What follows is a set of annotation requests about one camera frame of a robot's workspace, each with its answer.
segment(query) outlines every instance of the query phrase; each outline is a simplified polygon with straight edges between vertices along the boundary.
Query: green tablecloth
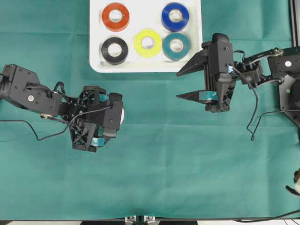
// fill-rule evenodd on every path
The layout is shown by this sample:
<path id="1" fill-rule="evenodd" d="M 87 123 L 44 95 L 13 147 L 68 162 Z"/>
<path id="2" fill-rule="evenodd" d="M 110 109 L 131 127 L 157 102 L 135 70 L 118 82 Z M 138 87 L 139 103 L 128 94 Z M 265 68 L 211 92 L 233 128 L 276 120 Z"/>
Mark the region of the green tablecloth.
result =
<path id="1" fill-rule="evenodd" d="M 287 0 L 202 0 L 202 18 L 205 41 L 225 33 L 248 56 L 292 45 Z M 31 69 L 49 87 L 63 81 L 75 96 L 99 85 L 122 93 L 126 109 L 117 139 L 96 154 L 72 150 L 69 133 L 36 142 L 24 124 L 0 124 L 0 219 L 268 217 L 299 208 L 285 191 L 300 156 L 285 116 L 265 118 L 251 142 L 255 98 L 240 82 L 231 111 L 211 114 L 175 97 L 203 89 L 202 72 L 98 74 L 88 24 L 87 0 L 0 1 L 1 67 Z M 278 109 L 276 87 L 257 92 L 259 113 Z M 0 115 L 29 120 L 40 136 L 63 127 L 4 101 Z"/>

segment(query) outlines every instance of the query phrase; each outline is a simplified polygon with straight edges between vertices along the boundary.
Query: wire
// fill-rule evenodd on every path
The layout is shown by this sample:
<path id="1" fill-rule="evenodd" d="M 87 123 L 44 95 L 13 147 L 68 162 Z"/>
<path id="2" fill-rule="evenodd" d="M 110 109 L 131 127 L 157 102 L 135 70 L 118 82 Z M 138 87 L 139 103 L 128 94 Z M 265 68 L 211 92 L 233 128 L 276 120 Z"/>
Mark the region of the wire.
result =
<path id="1" fill-rule="evenodd" d="M 250 81 L 237 69 L 237 68 L 235 68 L 235 67 L 232 67 L 233 68 L 233 70 L 235 71 L 235 72 L 237 72 L 238 74 L 239 74 L 239 76 L 241 77 L 241 78 L 243 78 L 247 83 L 248 83 L 248 85 L 249 85 L 249 87 L 250 87 L 250 89 L 253 91 L 253 93 L 254 93 L 254 95 L 255 95 L 255 98 L 256 98 L 256 103 L 255 103 L 255 108 L 254 108 L 254 111 L 253 111 L 253 113 L 252 113 L 252 116 L 251 116 L 251 119 L 250 119 L 250 122 L 248 123 L 248 125 L 247 125 L 247 131 L 249 131 L 251 134 L 252 134 L 252 136 L 251 136 L 251 140 L 252 141 L 254 141 L 254 139 L 255 139 L 255 131 L 253 132 L 252 130 L 250 130 L 250 126 L 251 126 L 251 124 L 252 124 L 252 122 L 253 122 L 253 119 L 254 119 L 254 117 L 255 117 L 255 114 L 256 114 L 256 111 L 257 111 L 257 108 L 258 108 L 258 96 L 257 96 L 257 93 L 256 93 L 256 91 L 255 91 L 255 89 L 254 89 L 254 87 L 253 87 L 253 85 L 250 83 Z"/>
<path id="2" fill-rule="evenodd" d="M 42 85 L 42 84 L 27 84 L 26 88 L 41 88 L 41 89 L 44 89 L 46 91 L 51 91 L 50 88 L 48 88 L 47 86 L 45 85 Z"/>
<path id="3" fill-rule="evenodd" d="M 86 115 L 86 114 L 89 114 L 89 113 L 97 113 L 97 112 L 100 112 L 100 111 L 103 111 L 103 110 L 106 110 L 106 109 L 109 109 L 109 108 L 111 108 L 111 106 L 108 106 L 108 107 L 105 107 L 105 108 L 102 108 L 102 109 L 98 109 L 98 110 L 93 110 L 93 111 L 89 111 L 89 112 L 80 113 L 80 114 L 76 115 L 75 117 L 73 117 L 73 119 L 68 123 L 68 125 L 62 131 L 60 131 L 58 133 L 55 133 L 53 135 L 45 136 L 43 138 L 39 138 L 36 131 L 32 127 L 32 125 L 29 122 L 25 121 L 25 120 L 0 120 L 0 122 L 23 122 L 23 123 L 26 123 L 31 128 L 31 130 L 34 133 L 37 141 L 42 141 L 42 140 L 45 140 L 47 138 L 63 134 L 68 129 L 68 127 L 71 126 L 71 124 L 75 121 L 75 119 L 79 116 L 83 116 L 83 115 Z"/>
<path id="4" fill-rule="evenodd" d="M 292 219 L 292 221 L 293 221 L 295 224 L 298 224 L 295 220 Z M 298 225 L 300 225 L 300 224 L 298 224 Z"/>
<path id="5" fill-rule="evenodd" d="M 241 54 L 243 54 L 242 61 L 245 60 L 246 54 L 245 54 L 245 52 L 243 50 L 236 50 L 233 53 L 241 53 Z"/>
<path id="6" fill-rule="evenodd" d="M 260 61 L 260 60 L 262 60 L 262 59 L 264 59 L 264 58 L 268 58 L 268 57 L 270 57 L 270 56 L 279 56 L 279 55 L 282 55 L 284 53 L 284 51 L 282 50 L 282 49 L 278 49 L 278 48 L 275 48 L 275 49 L 271 49 L 270 51 L 266 51 L 266 52 L 262 52 L 262 53 L 260 53 L 260 54 L 257 54 L 257 55 L 255 55 L 256 57 L 258 57 L 258 58 L 256 58 L 255 60 L 253 60 L 253 61 L 248 61 L 248 62 L 246 62 L 246 64 L 244 64 L 245 66 L 247 66 L 247 65 L 250 65 L 250 64 L 252 64 L 252 63 L 255 63 L 255 62 L 257 62 L 257 61 Z"/>
<path id="7" fill-rule="evenodd" d="M 258 120 L 258 122 L 257 122 L 257 124 L 256 124 L 256 126 L 255 126 L 254 132 L 252 133 L 253 140 L 255 139 L 255 133 L 256 133 L 256 130 L 257 130 L 257 128 L 258 128 L 258 126 L 259 126 L 259 124 L 260 124 L 260 122 L 261 122 L 261 120 L 262 120 L 262 117 L 263 117 L 264 115 L 272 114 L 272 113 L 288 113 L 288 112 L 300 112 L 300 109 L 277 110 L 277 111 L 270 111 L 270 112 L 265 112 L 265 113 L 261 114 L 261 115 L 259 116 L 259 120 Z"/>
<path id="8" fill-rule="evenodd" d="M 57 91 L 58 87 L 60 86 L 61 92 L 63 94 L 65 94 L 65 84 L 63 82 L 57 82 L 55 87 L 54 87 L 54 91 Z"/>
<path id="9" fill-rule="evenodd" d="M 263 221 L 270 221 L 270 220 L 274 220 L 274 219 L 281 219 L 284 218 L 286 216 L 295 214 L 295 213 L 300 213 L 300 210 L 296 210 L 296 211 L 292 211 L 292 212 L 288 212 L 286 214 L 277 216 L 277 217 L 270 217 L 270 218 L 266 218 L 266 219 L 254 219 L 254 220 L 236 220 L 236 222 L 240 222 L 240 223 L 256 223 L 256 222 L 263 222 Z"/>
<path id="10" fill-rule="evenodd" d="M 73 97 L 73 96 L 64 94 L 64 93 L 60 92 L 59 90 L 56 90 L 55 92 L 61 94 L 64 98 L 74 98 L 74 99 L 78 99 L 78 97 Z"/>

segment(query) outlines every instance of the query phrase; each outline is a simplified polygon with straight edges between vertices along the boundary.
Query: robotic arm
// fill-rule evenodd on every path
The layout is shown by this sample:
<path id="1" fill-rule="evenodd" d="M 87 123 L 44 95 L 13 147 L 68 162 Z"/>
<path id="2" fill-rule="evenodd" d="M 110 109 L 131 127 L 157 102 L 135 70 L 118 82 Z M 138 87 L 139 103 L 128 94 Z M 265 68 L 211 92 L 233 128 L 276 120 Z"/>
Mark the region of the robotic arm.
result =
<path id="1" fill-rule="evenodd" d="M 117 136 L 124 117 L 121 94 L 108 96 L 98 86 L 85 86 L 79 97 L 71 97 L 66 95 L 62 82 L 50 90 L 40 83 L 36 73 L 17 65 L 4 66 L 0 75 L 0 99 L 39 113 L 43 119 L 66 123 L 65 130 L 69 128 L 76 150 L 96 152 L 97 147 L 103 147 Z M 37 137 L 37 140 L 52 136 Z"/>
<path id="2" fill-rule="evenodd" d="M 205 104 L 205 110 L 208 112 L 227 112 L 230 110 L 236 81 L 241 80 L 242 84 L 247 84 L 253 90 L 264 83 L 274 83 L 279 85 L 280 95 L 280 111 L 274 113 L 286 114 L 300 128 L 300 47 L 274 48 L 248 58 L 239 50 L 235 52 L 244 54 L 242 62 L 234 62 L 233 46 L 228 36 L 216 33 L 211 42 L 202 44 L 202 48 L 203 50 L 196 53 L 177 76 L 204 70 L 205 90 L 177 97 Z M 267 58 L 269 63 L 269 76 L 263 75 L 260 60 L 264 58 Z M 294 183 L 295 189 L 289 186 L 285 188 L 290 193 L 300 196 L 300 169 L 294 173 Z"/>

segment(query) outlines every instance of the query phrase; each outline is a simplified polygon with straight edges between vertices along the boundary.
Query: white object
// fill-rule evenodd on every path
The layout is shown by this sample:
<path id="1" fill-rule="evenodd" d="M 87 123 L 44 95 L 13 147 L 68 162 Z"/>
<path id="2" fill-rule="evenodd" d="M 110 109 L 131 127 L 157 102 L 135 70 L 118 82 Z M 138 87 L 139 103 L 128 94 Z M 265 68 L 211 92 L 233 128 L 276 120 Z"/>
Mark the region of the white object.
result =
<path id="1" fill-rule="evenodd" d="M 292 66 L 291 61 L 286 61 L 286 62 L 285 62 L 285 66 L 286 66 L 286 67 L 291 67 L 291 66 Z"/>
<path id="2" fill-rule="evenodd" d="M 125 119 L 125 111 L 124 111 L 124 108 L 123 108 L 123 109 L 122 109 L 121 123 L 120 123 L 120 124 L 123 123 L 124 119 Z"/>
<path id="3" fill-rule="evenodd" d="M 123 4 L 130 13 L 129 25 L 121 32 L 108 30 L 101 19 L 103 9 L 113 2 Z M 151 59 L 142 58 L 134 48 L 135 35 L 141 30 L 151 29 L 164 39 L 172 33 L 161 23 L 162 11 L 171 2 L 181 3 L 188 9 L 190 19 L 180 33 L 190 39 L 190 52 L 180 61 L 168 59 L 163 50 Z M 111 15 L 113 18 L 117 16 L 118 12 Z M 122 38 L 129 49 L 126 61 L 116 66 L 107 63 L 101 53 L 102 43 L 111 37 Z M 99 73 L 178 72 L 201 50 L 202 42 L 201 0 L 90 0 L 90 66 Z"/>
<path id="4" fill-rule="evenodd" d="M 300 179 L 295 183 L 295 190 L 300 193 Z"/>

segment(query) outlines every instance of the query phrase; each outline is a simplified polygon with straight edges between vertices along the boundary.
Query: yellow tape roll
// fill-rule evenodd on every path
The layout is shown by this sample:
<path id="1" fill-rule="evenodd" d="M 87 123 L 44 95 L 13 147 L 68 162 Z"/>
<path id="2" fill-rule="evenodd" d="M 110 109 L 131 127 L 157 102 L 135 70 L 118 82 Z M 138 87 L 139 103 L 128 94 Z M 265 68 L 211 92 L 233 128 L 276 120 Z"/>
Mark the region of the yellow tape roll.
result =
<path id="1" fill-rule="evenodd" d="M 152 38 L 154 45 L 151 48 L 144 48 L 142 40 L 144 38 Z M 162 49 L 162 39 L 159 34 L 153 30 L 142 30 L 135 37 L 135 50 L 143 58 L 152 58 L 156 56 Z"/>

